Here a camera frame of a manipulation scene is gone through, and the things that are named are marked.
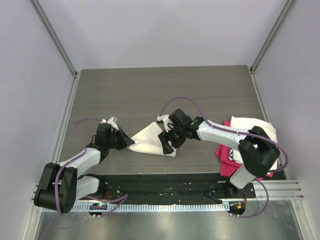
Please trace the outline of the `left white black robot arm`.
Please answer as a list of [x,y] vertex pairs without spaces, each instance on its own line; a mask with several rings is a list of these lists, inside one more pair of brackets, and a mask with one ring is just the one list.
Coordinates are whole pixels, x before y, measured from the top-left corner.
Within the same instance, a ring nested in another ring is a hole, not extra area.
[[110,150],[120,151],[134,143],[122,128],[100,123],[84,150],[61,163],[45,165],[34,195],[34,205],[62,215],[70,212],[77,200],[88,195],[102,199],[107,192],[106,186],[100,183],[99,177],[83,174],[100,164]]

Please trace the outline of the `white cloth napkin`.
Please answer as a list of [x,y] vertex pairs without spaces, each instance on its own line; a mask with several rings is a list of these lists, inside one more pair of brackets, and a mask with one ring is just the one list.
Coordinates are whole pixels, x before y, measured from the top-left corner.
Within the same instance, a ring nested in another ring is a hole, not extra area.
[[163,130],[158,126],[158,124],[156,122],[152,122],[131,137],[131,139],[134,141],[134,144],[128,146],[127,148],[136,153],[174,158],[176,156],[176,150],[174,150],[172,153],[164,153],[162,143],[158,138],[158,135],[162,132]]

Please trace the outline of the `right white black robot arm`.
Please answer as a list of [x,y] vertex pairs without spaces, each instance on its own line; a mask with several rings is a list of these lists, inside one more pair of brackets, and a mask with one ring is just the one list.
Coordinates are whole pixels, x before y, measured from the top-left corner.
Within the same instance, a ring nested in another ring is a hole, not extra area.
[[158,138],[165,155],[180,148],[187,139],[214,142],[238,151],[243,163],[225,186],[226,193],[233,198],[242,194],[249,182],[270,173],[280,156],[276,142],[258,126],[236,129],[216,124],[202,116],[191,118],[181,109],[170,115],[159,115],[157,122],[164,126]]

